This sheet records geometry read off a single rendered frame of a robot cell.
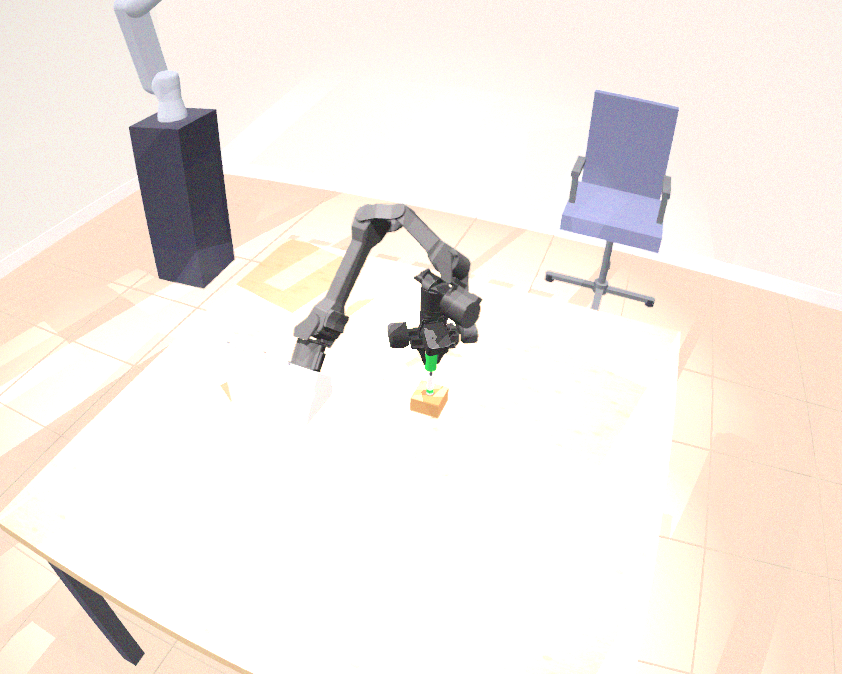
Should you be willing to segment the orange square block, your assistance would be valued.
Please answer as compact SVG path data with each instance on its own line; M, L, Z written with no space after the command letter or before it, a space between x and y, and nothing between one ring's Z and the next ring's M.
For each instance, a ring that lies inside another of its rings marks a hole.
M426 384L421 380L410 398L410 411L438 418L448 401L449 388L434 384L433 395L427 395Z

